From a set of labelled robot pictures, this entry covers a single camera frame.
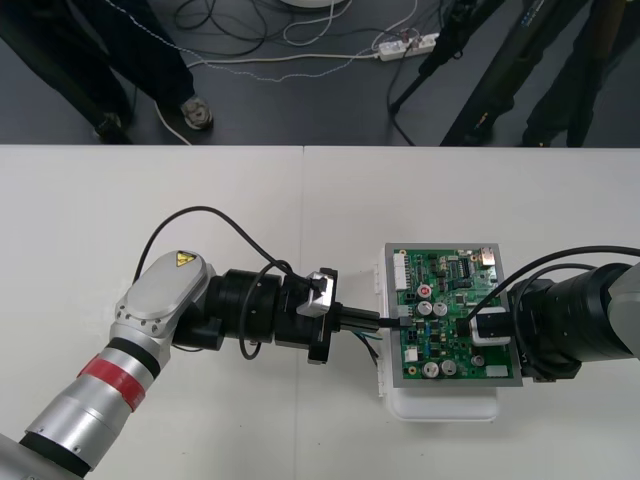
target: shoe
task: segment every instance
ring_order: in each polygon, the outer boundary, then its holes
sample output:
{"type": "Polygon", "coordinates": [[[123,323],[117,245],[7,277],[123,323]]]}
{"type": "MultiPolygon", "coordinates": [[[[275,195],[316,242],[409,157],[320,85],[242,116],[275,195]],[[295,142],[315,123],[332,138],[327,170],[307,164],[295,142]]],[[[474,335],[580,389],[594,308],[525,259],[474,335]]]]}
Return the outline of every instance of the shoe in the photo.
{"type": "Polygon", "coordinates": [[[103,141],[103,137],[107,135],[107,122],[111,122],[118,128],[122,129],[122,120],[120,119],[120,115],[114,112],[107,112],[104,114],[104,122],[93,129],[93,136],[97,140],[103,141]]]}
{"type": "Polygon", "coordinates": [[[194,95],[180,105],[184,121],[193,130],[206,130],[213,126],[213,115],[209,105],[202,98],[194,95]]]}

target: green circuit board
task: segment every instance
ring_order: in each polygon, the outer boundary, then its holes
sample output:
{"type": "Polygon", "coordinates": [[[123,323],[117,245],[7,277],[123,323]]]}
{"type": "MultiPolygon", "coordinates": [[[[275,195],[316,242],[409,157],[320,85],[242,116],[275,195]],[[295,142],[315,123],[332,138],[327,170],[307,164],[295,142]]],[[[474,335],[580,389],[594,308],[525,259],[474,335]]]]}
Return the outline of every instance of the green circuit board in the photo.
{"type": "MultiPolygon", "coordinates": [[[[423,366],[427,363],[439,365],[441,369],[436,378],[447,381],[513,378],[508,345],[474,346],[469,322],[462,320],[498,284],[493,250],[487,247],[394,250],[394,253],[404,255],[394,255],[394,260],[404,261],[406,280],[406,289],[396,291],[398,313],[413,320],[413,327],[401,332],[403,378],[425,379],[423,366]],[[429,305],[420,306],[420,302],[429,305]],[[432,311],[425,315],[430,307],[432,311]],[[444,374],[445,360],[455,363],[454,374],[444,374]]],[[[499,298],[491,304],[500,305],[499,298]]]]}

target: person's leg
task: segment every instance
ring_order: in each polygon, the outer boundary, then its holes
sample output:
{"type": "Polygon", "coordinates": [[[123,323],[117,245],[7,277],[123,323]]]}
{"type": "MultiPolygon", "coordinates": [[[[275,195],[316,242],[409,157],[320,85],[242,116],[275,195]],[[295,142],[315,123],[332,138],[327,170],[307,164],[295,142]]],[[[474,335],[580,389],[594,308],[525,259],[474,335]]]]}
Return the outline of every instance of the person's leg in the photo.
{"type": "Polygon", "coordinates": [[[180,108],[189,127],[211,127],[208,105],[195,95],[191,72],[180,52],[165,43],[173,41],[146,0],[72,1],[103,39],[120,73],[158,104],[180,108]]]}
{"type": "Polygon", "coordinates": [[[103,113],[115,113],[127,121],[127,96],[98,46],[73,20],[66,4],[51,5],[57,8],[0,2],[0,37],[94,126],[103,113]]]}
{"type": "MultiPolygon", "coordinates": [[[[583,93],[580,86],[584,83],[585,68],[590,59],[589,27],[590,23],[587,21],[576,37],[573,51],[562,70],[529,116],[528,128],[522,138],[523,146],[549,145],[558,134],[569,129],[572,121],[575,121],[574,115],[583,93]]],[[[600,87],[620,63],[624,53],[638,38],[639,32],[640,2],[636,0],[628,2],[625,7],[622,23],[609,54],[607,68],[600,87]]],[[[593,113],[583,112],[581,116],[581,121],[587,122],[586,128],[588,128],[593,113]]]]}

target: cable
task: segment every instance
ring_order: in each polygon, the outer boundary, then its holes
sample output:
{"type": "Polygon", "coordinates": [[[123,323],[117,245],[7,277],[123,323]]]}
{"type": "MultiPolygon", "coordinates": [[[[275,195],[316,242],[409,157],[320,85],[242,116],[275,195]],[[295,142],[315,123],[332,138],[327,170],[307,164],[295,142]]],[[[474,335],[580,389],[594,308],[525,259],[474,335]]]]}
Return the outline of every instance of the cable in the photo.
{"type": "Polygon", "coordinates": [[[198,353],[198,352],[201,352],[201,351],[203,350],[202,348],[193,348],[193,349],[191,349],[191,348],[184,348],[184,347],[181,347],[181,346],[179,346],[179,345],[171,345],[171,346],[172,346],[173,348],[176,348],[176,349],[178,349],[178,350],[182,350],[183,352],[187,352],[187,353],[198,353]]]}
{"type": "MultiPolygon", "coordinates": [[[[414,0],[413,10],[411,10],[411,13],[409,15],[407,15],[405,18],[403,18],[402,20],[400,20],[399,22],[396,22],[393,25],[391,25],[390,27],[388,27],[386,30],[392,30],[392,29],[394,29],[396,27],[399,27],[404,22],[408,22],[409,20],[411,20],[411,18],[413,18],[413,16],[416,14],[417,11],[418,11],[418,0],[414,0]]],[[[374,52],[378,48],[376,43],[378,42],[378,40],[380,40],[380,38],[382,38],[383,35],[384,35],[384,32],[378,34],[378,36],[373,39],[373,42],[371,42],[371,50],[373,50],[374,52]]]]}
{"type": "Polygon", "coordinates": [[[527,280],[523,282],[523,284],[518,287],[518,291],[516,293],[515,301],[513,303],[513,327],[516,334],[516,340],[518,342],[518,348],[520,350],[520,356],[526,360],[526,362],[536,370],[538,373],[544,376],[545,373],[555,375],[556,377],[562,376],[563,374],[567,374],[573,371],[577,371],[580,368],[581,363],[577,360],[569,359],[568,365],[552,365],[548,362],[545,362],[539,358],[537,358],[533,350],[531,350],[527,343],[524,341],[524,337],[522,336],[522,331],[520,330],[520,321],[519,321],[519,312],[520,312],[520,303],[522,302],[522,297],[524,293],[527,291],[529,286],[542,275],[545,275],[549,272],[553,272],[556,270],[565,270],[565,269],[578,269],[578,270],[593,270],[595,267],[592,265],[585,265],[582,263],[561,263],[558,265],[552,265],[547,268],[543,268],[542,270],[536,272],[534,275],[529,277],[527,280]]]}
{"type": "Polygon", "coordinates": [[[491,300],[496,298],[500,293],[502,293],[509,285],[511,285],[518,278],[523,276],[525,273],[528,273],[545,263],[553,262],[554,260],[559,260],[561,258],[570,257],[572,255],[583,255],[588,253],[617,253],[619,255],[630,255],[632,257],[640,257],[640,249],[631,248],[631,247],[619,247],[615,245],[594,245],[588,247],[577,247],[577,248],[569,248],[567,250],[560,250],[559,252],[551,253],[549,255],[545,255],[544,257],[540,257],[537,260],[525,265],[518,271],[516,271],[513,275],[507,277],[500,285],[498,285],[489,295],[484,297],[476,307],[467,315],[466,320],[471,320],[475,317],[480,310],[489,305],[491,300]]]}
{"type": "MultiPolygon", "coordinates": [[[[425,10],[423,13],[421,13],[420,16],[416,19],[416,22],[414,23],[414,25],[417,25],[418,23],[420,23],[422,21],[422,17],[424,15],[426,15],[427,12],[429,12],[429,10],[425,10]]],[[[437,14],[437,13],[438,13],[437,9],[431,10],[429,16],[424,20],[424,24],[426,25],[434,17],[434,15],[437,14]]],[[[387,100],[387,112],[389,113],[389,118],[391,119],[391,124],[398,131],[398,133],[402,136],[402,138],[404,138],[405,142],[407,142],[407,144],[409,144],[409,146],[415,147],[416,146],[415,142],[413,140],[411,140],[411,137],[409,137],[409,135],[407,135],[407,133],[402,129],[402,127],[398,123],[398,120],[396,118],[396,114],[391,113],[391,93],[393,91],[393,87],[395,86],[396,82],[398,81],[398,78],[400,77],[400,72],[402,71],[402,66],[404,65],[404,62],[405,62],[405,60],[407,58],[407,54],[409,53],[410,49],[411,49],[411,45],[408,45],[407,49],[405,50],[404,54],[402,55],[402,58],[400,59],[400,62],[398,63],[398,68],[396,69],[396,73],[394,74],[393,78],[391,79],[391,83],[389,84],[389,87],[387,88],[387,98],[386,98],[386,100],[387,100]]]]}
{"type": "Polygon", "coordinates": [[[444,28],[444,19],[442,18],[442,4],[444,0],[438,0],[438,25],[440,26],[440,31],[444,28]]]}
{"type": "Polygon", "coordinates": [[[370,333],[365,333],[365,332],[358,332],[358,335],[362,336],[362,337],[366,337],[369,340],[376,340],[378,342],[382,341],[382,337],[379,337],[377,335],[371,335],[370,333]]]}
{"type": "Polygon", "coordinates": [[[245,242],[247,242],[249,245],[251,245],[251,247],[256,252],[258,252],[263,258],[268,260],[270,262],[270,264],[273,264],[274,267],[276,267],[277,269],[279,269],[281,272],[285,273],[286,275],[289,275],[291,278],[295,279],[297,282],[300,282],[303,285],[306,285],[306,286],[311,287],[311,288],[314,287],[314,285],[313,285],[313,283],[312,283],[312,281],[310,279],[301,277],[297,273],[294,273],[293,270],[291,269],[291,267],[287,266],[288,264],[286,262],[282,262],[281,260],[276,260],[269,253],[267,253],[266,250],[264,250],[260,245],[258,245],[258,243],[253,238],[251,238],[249,236],[249,234],[247,232],[245,232],[242,229],[242,227],[240,227],[240,225],[238,225],[236,222],[234,222],[229,216],[227,216],[225,213],[221,212],[220,210],[217,210],[217,209],[212,208],[212,207],[206,207],[206,206],[188,207],[188,208],[184,208],[182,210],[179,210],[176,213],[174,213],[173,215],[167,217],[155,229],[155,231],[153,232],[153,234],[151,234],[151,237],[147,241],[147,244],[145,245],[144,250],[142,251],[142,255],[140,256],[140,260],[138,260],[138,266],[136,268],[136,273],[133,276],[133,283],[137,282],[138,279],[140,278],[140,275],[142,274],[142,268],[144,267],[144,262],[147,259],[147,255],[149,255],[149,250],[151,250],[151,246],[153,245],[153,242],[155,241],[155,239],[158,236],[158,234],[160,234],[160,232],[164,229],[164,227],[166,227],[173,220],[175,220],[178,217],[181,217],[182,215],[186,215],[187,213],[191,213],[191,212],[208,212],[208,213],[213,213],[214,215],[217,215],[222,220],[227,222],[227,224],[231,228],[233,228],[236,231],[236,233],[238,233],[238,235],[240,235],[244,239],[245,242]]]}
{"type": "Polygon", "coordinates": [[[171,128],[171,126],[167,123],[167,121],[164,119],[164,116],[162,115],[162,112],[160,111],[160,107],[158,107],[158,102],[154,102],[153,103],[156,106],[156,113],[158,114],[158,118],[160,119],[160,121],[162,122],[162,124],[164,125],[164,128],[166,128],[167,130],[169,130],[169,132],[171,132],[176,138],[178,138],[178,140],[180,140],[182,143],[184,143],[185,145],[189,145],[190,147],[193,146],[193,144],[187,140],[186,138],[184,138],[182,135],[180,135],[178,132],[176,132],[173,128],[171,128]]]}
{"type": "Polygon", "coordinates": [[[396,115],[394,113],[391,113],[391,92],[393,91],[393,87],[395,86],[396,82],[398,81],[398,77],[400,76],[400,71],[402,70],[402,65],[404,64],[404,61],[407,58],[407,54],[409,53],[409,49],[410,49],[410,47],[408,46],[407,49],[404,52],[404,55],[402,55],[402,58],[400,59],[400,62],[398,64],[398,68],[396,69],[396,73],[393,75],[393,78],[391,79],[391,83],[389,84],[389,87],[387,88],[387,112],[389,112],[389,117],[391,118],[391,123],[393,124],[395,129],[398,131],[398,133],[400,133],[400,135],[402,135],[402,138],[404,138],[405,142],[407,142],[411,147],[415,147],[416,144],[413,142],[413,140],[411,140],[411,138],[405,133],[405,131],[402,129],[402,127],[400,127],[400,125],[398,124],[398,121],[396,120],[396,115]]]}
{"type": "Polygon", "coordinates": [[[262,347],[262,343],[256,343],[256,348],[253,350],[253,353],[247,352],[247,346],[244,343],[244,332],[246,329],[247,323],[247,312],[249,311],[249,302],[252,299],[253,291],[260,284],[260,280],[264,278],[269,270],[271,270],[275,264],[273,262],[269,263],[266,267],[264,267],[258,275],[255,276],[251,285],[249,286],[249,290],[247,290],[247,295],[244,297],[244,301],[242,302],[242,309],[240,310],[240,317],[238,318],[238,343],[240,345],[240,353],[247,360],[253,360],[260,353],[260,348],[262,347]]]}
{"type": "Polygon", "coordinates": [[[287,25],[284,29],[284,31],[282,32],[282,38],[284,39],[285,42],[287,42],[289,45],[292,45],[294,47],[306,47],[308,45],[311,45],[315,42],[317,42],[318,40],[320,40],[322,38],[322,36],[327,33],[329,31],[329,29],[331,28],[331,24],[333,23],[333,20],[335,18],[341,17],[342,15],[344,15],[344,13],[349,9],[349,7],[351,6],[351,4],[353,3],[353,0],[349,0],[349,2],[344,6],[344,8],[339,12],[336,13],[335,15],[333,14],[334,10],[335,10],[335,5],[336,5],[336,0],[331,0],[331,7],[329,9],[329,16],[328,17],[323,17],[323,18],[317,18],[315,20],[306,20],[304,22],[294,22],[294,23],[290,23],[289,25],[287,25]],[[291,40],[289,40],[289,38],[287,37],[287,32],[294,28],[294,27],[299,27],[301,25],[312,25],[314,23],[320,23],[320,22],[327,22],[327,25],[324,27],[324,30],[322,30],[322,32],[320,32],[316,37],[304,41],[304,42],[293,42],[291,40]]]}
{"type": "Polygon", "coordinates": [[[358,340],[360,340],[365,347],[367,347],[367,350],[369,351],[369,356],[371,357],[371,360],[373,361],[373,364],[377,367],[378,366],[378,358],[380,358],[380,356],[378,355],[378,352],[376,352],[373,347],[369,344],[369,342],[367,341],[366,338],[364,338],[363,336],[361,336],[361,334],[358,334],[356,332],[351,332],[353,333],[356,338],[358,340]]]}
{"type": "Polygon", "coordinates": [[[229,35],[231,37],[234,37],[238,40],[241,41],[249,41],[249,42],[257,42],[256,45],[254,45],[253,47],[247,49],[247,50],[242,50],[240,52],[235,52],[235,53],[229,53],[229,52],[208,52],[214,55],[222,55],[225,57],[236,57],[236,56],[242,56],[242,55],[247,55],[251,52],[255,52],[256,50],[258,50],[263,44],[264,42],[267,40],[268,36],[269,36],[269,26],[267,24],[267,20],[264,18],[264,15],[262,14],[262,12],[260,11],[260,9],[258,8],[258,4],[256,3],[255,0],[251,0],[251,4],[253,5],[253,9],[256,12],[256,15],[258,16],[258,18],[260,19],[260,22],[262,23],[262,34],[259,37],[244,37],[244,36],[240,36],[237,34],[234,34],[232,32],[229,32],[228,30],[226,30],[222,25],[220,25],[216,19],[213,16],[213,10],[216,6],[216,2],[217,0],[212,0],[211,3],[209,3],[209,0],[204,0],[205,5],[207,6],[207,11],[204,13],[204,18],[202,18],[200,21],[198,21],[195,24],[192,25],[183,25],[180,24],[180,22],[178,21],[178,18],[181,16],[180,12],[187,6],[189,6],[190,4],[192,4],[193,2],[195,2],[196,0],[186,0],[184,3],[182,3],[174,12],[173,14],[173,23],[175,25],[175,27],[178,30],[195,30],[197,28],[202,27],[207,21],[211,21],[220,31],[222,31],[224,34],[229,35]]]}

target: black stand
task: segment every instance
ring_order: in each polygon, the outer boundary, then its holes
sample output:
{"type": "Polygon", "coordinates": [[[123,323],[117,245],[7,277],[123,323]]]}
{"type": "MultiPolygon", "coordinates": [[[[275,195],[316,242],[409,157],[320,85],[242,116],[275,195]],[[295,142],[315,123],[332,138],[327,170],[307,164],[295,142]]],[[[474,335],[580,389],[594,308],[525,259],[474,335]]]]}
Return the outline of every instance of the black stand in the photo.
{"type": "MultiPolygon", "coordinates": [[[[515,93],[520,89],[529,76],[533,67],[540,61],[546,46],[556,37],[568,21],[584,6],[587,0],[533,0],[530,7],[523,12],[514,27],[509,32],[500,50],[493,58],[482,79],[467,100],[467,103],[443,139],[442,146],[459,146],[468,143],[474,132],[481,126],[492,125],[496,118],[504,112],[505,103],[512,101],[515,93]]],[[[625,0],[594,0],[600,2],[602,12],[620,11],[624,9],[625,0]]],[[[394,102],[389,113],[396,115],[401,105],[429,78],[439,66],[444,65],[460,52],[471,35],[504,3],[504,0],[485,0],[474,12],[476,1],[456,0],[449,13],[449,18],[440,33],[436,48],[424,61],[419,69],[419,77],[394,102]]],[[[616,15],[607,16],[615,20],[616,15]]],[[[608,28],[598,30],[594,36],[595,44],[604,42],[610,47],[609,40],[615,38],[618,23],[609,22],[608,28]]],[[[602,52],[598,55],[598,68],[588,71],[596,78],[586,80],[590,85],[585,91],[581,111],[593,105],[595,92],[603,73],[602,52]]],[[[584,128],[577,128],[579,139],[586,132],[584,128]]]]}

